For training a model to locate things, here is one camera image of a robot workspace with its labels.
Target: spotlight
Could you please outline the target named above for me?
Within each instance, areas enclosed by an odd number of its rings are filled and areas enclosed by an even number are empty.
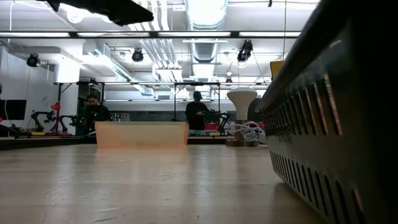
[[[26,61],[27,66],[37,68],[40,66],[40,59],[38,54],[30,54],[30,57]]]
[[[253,45],[251,40],[244,40],[243,46],[238,53],[238,62],[245,62],[251,56],[251,52],[253,51]]]
[[[142,49],[135,49],[131,58],[134,62],[141,62],[144,59],[144,56],[142,55]]]

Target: lamp shade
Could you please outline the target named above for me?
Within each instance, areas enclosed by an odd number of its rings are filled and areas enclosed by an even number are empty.
[[[249,87],[237,87],[230,90],[226,96],[236,108],[236,119],[247,120],[250,103],[257,97],[257,91]]]

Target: ventilation duct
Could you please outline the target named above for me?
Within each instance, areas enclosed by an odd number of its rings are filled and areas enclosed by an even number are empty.
[[[227,6],[228,0],[185,0],[188,30],[223,30]],[[216,57],[218,47],[217,43],[191,44],[192,58],[198,63],[211,63]],[[214,65],[206,65],[206,74],[200,74],[202,66],[204,65],[192,66],[195,76],[204,77],[213,74]]]

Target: table surface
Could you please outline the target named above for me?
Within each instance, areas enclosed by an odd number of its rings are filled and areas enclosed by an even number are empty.
[[[267,148],[0,151],[0,218],[17,223],[324,223]]]

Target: man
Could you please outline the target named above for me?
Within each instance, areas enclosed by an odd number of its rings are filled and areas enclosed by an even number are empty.
[[[205,114],[208,111],[207,106],[202,103],[201,93],[199,91],[193,92],[193,102],[187,105],[185,114],[189,124],[189,134],[192,135],[206,135],[205,132]]]
[[[88,106],[85,111],[86,119],[86,133],[93,132],[95,130],[95,121],[109,121],[111,115],[106,106],[101,105],[98,101],[98,96],[90,94],[87,96]]]

